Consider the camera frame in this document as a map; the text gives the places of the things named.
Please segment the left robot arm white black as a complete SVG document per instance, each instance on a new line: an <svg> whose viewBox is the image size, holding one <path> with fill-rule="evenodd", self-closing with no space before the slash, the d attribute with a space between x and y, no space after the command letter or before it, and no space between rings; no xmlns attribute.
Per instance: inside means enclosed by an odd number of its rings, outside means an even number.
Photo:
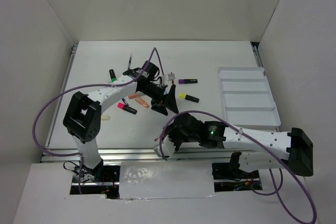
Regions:
<svg viewBox="0 0 336 224"><path fill-rule="evenodd" d="M72 95L63 125L75 140L81 153L80 164L85 176L91 181L103 177L103 160L98 152L96 137L100 131L101 115L123 98L142 92L151 98L151 109L163 115L171 111L178 113L175 98L176 86L166 93L166 86L154 83L159 68L146 61L141 68L125 71L115 82L88 94L76 92Z"/></svg>

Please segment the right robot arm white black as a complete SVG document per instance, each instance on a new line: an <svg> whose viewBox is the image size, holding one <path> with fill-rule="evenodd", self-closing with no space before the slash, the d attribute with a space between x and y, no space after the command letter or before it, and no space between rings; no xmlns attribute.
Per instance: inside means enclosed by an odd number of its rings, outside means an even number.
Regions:
<svg viewBox="0 0 336 224"><path fill-rule="evenodd" d="M230 157L229 172L235 178L259 169L285 168L294 175L313 175L313 142L300 128L289 132L251 130L229 124L208 114L212 121L195 118L194 110L173 116L164 127L175 150L181 144L197 142L204 148L235 150Z"/></svg>

